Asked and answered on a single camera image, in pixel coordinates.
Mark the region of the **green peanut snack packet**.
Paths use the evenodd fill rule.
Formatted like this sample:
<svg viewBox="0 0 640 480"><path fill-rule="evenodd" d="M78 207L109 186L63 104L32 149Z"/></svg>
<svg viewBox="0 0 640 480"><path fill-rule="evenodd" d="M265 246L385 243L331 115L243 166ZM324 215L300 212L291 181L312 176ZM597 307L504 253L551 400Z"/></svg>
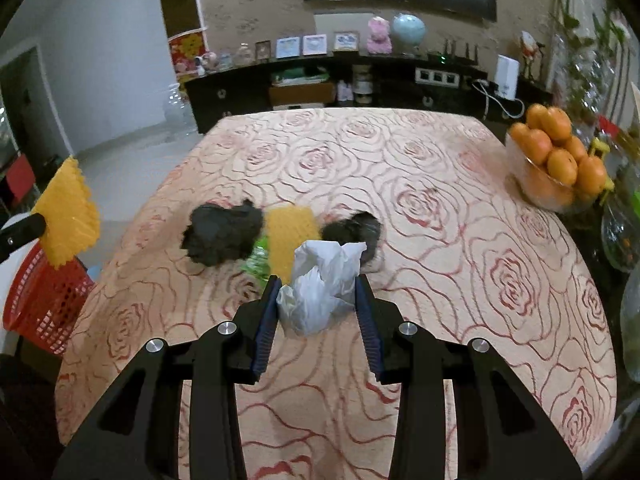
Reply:
<svg viewBox="0 0 640 480"><path fill-rule="evenodd" d="M252 252L243 262L241 269L250 274L261 288L266 287L271 275L268 237L262 236L256 240Z"/></svg>

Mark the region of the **white plastic bag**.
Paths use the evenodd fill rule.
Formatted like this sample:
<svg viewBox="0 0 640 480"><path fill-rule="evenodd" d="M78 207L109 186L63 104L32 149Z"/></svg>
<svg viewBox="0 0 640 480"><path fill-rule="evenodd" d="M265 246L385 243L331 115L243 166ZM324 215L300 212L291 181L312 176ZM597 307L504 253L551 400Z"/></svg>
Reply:
<svg viewBox="0 0 640 480"><path fill-rule="evenodd" d="M355 309L355 280L366 249L365 242L333 240L307 240L295 249L291 281L277 296L288 336L318 334Z"/></svg>

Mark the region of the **yellow foam fruit net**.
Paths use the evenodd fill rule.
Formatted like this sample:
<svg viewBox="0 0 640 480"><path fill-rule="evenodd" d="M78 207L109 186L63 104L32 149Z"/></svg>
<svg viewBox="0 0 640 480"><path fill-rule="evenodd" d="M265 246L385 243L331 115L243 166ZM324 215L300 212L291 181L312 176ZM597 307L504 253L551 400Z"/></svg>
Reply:
<svg viewBox="0 0 640 480"><path fill-rule="evenodd" d="M318 240L320 228L309 207L288 205L266 211L265 234L271 274L277 275L283 284L288 284L296 249L306 240Z"/></svg>

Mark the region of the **large black bag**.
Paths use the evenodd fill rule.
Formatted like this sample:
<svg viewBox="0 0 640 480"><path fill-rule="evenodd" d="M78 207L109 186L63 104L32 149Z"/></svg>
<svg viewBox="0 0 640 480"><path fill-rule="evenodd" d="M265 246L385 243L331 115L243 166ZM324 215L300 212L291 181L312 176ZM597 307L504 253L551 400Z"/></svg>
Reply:
<svg viewBox="0 0 640 480"><path fill-rule="evenodd" d="M180 248L195 263L219 266L250 256L264 225L264 213L251 200L224 208L206 203L190 214Z"/></svg>

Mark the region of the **small black bag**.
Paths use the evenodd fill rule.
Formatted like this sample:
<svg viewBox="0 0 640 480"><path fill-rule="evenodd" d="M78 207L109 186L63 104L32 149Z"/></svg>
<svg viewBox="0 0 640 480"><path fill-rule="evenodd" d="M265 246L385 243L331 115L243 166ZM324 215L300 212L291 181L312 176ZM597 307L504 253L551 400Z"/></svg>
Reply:
<svg viewBox="0 0 640 480"><path fill-rule="evenodd" d="M381 231L381 223L373 214L359 211L349 218L327 223L320 230L320 234L322 240L337 242L340 245L347 243L366 244L366 250L360 257L360 263L364 266L375 257Z"/></svg>

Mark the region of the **red chair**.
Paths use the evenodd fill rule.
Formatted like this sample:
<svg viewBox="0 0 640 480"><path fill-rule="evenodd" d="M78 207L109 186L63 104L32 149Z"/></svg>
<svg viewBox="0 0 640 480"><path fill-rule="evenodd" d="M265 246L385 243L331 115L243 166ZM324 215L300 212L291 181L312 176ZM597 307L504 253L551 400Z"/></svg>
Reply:
<svg viewBox="0 0 640 480"><path fill-rule="evenodd" d="M6 184L12 195L12 205L16 206L34 187L36 177L25 154L17 156L6 170Z"/></svg>

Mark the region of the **red plastic mesh basket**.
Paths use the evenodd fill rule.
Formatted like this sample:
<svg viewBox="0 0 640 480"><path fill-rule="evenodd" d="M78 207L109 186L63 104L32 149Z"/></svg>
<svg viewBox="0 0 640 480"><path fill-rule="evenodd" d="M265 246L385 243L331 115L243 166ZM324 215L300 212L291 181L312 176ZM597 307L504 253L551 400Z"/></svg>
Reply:
<svg viewBox="0 0 640 480"><path fill-rule="evenodd" d="M94 281L77 259L55 268L37 243L18 267L2 314L3 327L62 356Z"/></svg>

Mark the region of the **rose pattern tablecloth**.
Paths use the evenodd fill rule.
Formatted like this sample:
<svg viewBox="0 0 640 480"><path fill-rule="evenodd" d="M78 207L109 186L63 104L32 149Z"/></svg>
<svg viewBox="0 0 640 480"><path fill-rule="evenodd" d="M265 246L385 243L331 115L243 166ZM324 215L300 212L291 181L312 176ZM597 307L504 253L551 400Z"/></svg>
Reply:
<svg viewBox="0 0 640 480"><path fill-rule="evenodd" d="M145 341L201 336L259 294L236 263L182 251L202 203L307 206L320 222L366 210L382 235L374 292L435 337L487 339L587 465L616 408L612 339L596 285L554 214L522 200L506 149L457 115L327 108L222 120L201 139L88 156L101 274L55 390L72 437Z"/></svg>

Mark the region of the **clear large water jug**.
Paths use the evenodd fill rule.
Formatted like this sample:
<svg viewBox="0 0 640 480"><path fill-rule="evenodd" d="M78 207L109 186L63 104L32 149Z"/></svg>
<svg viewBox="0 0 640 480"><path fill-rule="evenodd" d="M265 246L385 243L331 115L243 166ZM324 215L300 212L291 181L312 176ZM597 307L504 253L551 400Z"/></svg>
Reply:
<svg viewBox="0 0 640 480"><path fill-rule="evenodd" d="M191 105L180 92L180 84L174 82L164 92L163 111L169 131L174 135L197 133Z"/></svg>

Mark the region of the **glass bowl of oranges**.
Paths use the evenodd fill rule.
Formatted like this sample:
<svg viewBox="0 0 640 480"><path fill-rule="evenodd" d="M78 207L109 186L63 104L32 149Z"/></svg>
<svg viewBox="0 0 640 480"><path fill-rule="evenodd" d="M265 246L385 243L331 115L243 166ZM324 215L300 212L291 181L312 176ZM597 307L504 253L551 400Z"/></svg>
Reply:
<svg viewBox="0 0 640 480"><path fill-rule="evenodd" d="M556 214L579 214L615 190L605 167L608 144L585 144L568 115L533 104L506 134L510 171L529 203Z"/></svg>

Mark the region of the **black tv cabinet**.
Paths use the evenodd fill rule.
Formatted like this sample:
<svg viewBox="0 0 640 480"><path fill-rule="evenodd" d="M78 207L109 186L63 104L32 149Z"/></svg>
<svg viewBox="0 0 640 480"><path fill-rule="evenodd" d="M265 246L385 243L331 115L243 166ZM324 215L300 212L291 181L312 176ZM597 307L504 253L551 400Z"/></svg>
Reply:
<svg viewBox="0 0 640 480"><path fill-rule="evenodd" d="M533 104L552 103L550 92L523 78L509 101L479 68L432 56L300 56L209 74L184 88L201 133L227 116L279 108L411 108L508 124Z"/></svg>

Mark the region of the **red festive poster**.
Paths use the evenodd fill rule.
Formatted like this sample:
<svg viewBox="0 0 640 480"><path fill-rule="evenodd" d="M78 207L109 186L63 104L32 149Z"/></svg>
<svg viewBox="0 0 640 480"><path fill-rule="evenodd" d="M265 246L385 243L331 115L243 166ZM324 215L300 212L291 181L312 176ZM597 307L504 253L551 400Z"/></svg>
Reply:
<svg viewBox="0 0 640 480"><path fill-rule="evenodd" d="M171 63L180 86L206 74L202 56L207 52L204 30L192 29L168 39Z"/></svg>

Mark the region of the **pink plush toy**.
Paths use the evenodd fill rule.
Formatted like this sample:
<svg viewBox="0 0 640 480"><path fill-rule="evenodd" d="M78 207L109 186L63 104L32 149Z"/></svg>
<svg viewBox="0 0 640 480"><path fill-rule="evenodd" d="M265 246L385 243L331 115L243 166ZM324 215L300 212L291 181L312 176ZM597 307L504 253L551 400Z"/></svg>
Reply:
<svg viewBox="0 0 640 480"><path fill-rule="evenodd" d="M374 16L368 21L367 51L372 55L391 54L390 22L382 16Z"/></svg>

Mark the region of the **white router box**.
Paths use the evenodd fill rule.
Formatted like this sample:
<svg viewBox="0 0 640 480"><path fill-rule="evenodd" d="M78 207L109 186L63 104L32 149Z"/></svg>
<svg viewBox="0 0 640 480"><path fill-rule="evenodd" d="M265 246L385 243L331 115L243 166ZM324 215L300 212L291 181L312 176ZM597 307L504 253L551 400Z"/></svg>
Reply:
<svg viewBox="0 0 640 480"><path fill-rule="evenodd" d="M508 101L514 101L518 88L520 62L505 55L499 55L495 72L496 95Z"/></svg>

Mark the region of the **light blue globe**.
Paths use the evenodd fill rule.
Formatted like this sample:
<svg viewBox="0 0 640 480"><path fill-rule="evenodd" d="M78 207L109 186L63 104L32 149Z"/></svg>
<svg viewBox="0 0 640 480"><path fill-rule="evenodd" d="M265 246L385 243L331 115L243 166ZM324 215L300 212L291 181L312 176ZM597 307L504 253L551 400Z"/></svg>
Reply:
<svg viewBox="0 0 640 480"><path fill-rule="evenodd" d="M397 14L392 23L392 37L403 55L417 56L427 28L420 18L408 13Z"/></svg>

